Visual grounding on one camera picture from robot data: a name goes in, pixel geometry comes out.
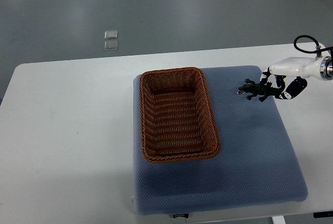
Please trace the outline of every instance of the green toy crocodile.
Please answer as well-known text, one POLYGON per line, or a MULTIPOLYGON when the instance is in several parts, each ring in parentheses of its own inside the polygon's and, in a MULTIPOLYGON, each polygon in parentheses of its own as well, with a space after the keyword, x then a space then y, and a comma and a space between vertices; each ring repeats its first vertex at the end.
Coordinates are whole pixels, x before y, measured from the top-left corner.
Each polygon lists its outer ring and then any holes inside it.
POLYGON ((238 88, 239 91, 237 92, 237 94, 252 93, 252 95, 248 95, 246 97, 247 100, 251 100, 257 95, 264 95, 263 97, 259 98, 260 102, 265 101, 265 99, 269 96, 275 96, 275 98, 279 98, 279 95, 285 89, 284 83, 279 88, 272 87, 271 82, 266 82, 265 85, 256 84, 254 81, 248 78, 245 80, 245 83, 246 84, 238 88))

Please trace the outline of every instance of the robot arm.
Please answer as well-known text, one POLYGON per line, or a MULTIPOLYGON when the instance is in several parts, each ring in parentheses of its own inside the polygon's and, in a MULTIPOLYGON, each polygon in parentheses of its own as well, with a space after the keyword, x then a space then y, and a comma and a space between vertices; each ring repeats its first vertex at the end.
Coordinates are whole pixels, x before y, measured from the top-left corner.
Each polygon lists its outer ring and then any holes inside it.
POLYGON ((267 71, 263 72, 260 77, 260 84, 265 85, 270 75, 275 76, 276 85, 281 90, 285 89, 284 78, 286 76, 296 77, 280 95, 275 95, 279 99, 292 99, 299 95, 308 85, 306 78, 313 76, 319 80, 332 80, 333 68, 331 56, 322 56, 322 51, 330 50, 332 53, 333 47, 320 49, 318 41, 308 35, 301 35, 294 41, 294 47, 308 54, 317 54, 315 58, 306 57, 290 57, 284 59, 272 66, 267 71), (307 37, 315 42, 316 51, 302 50, 297 46, 297 40, 307 37))

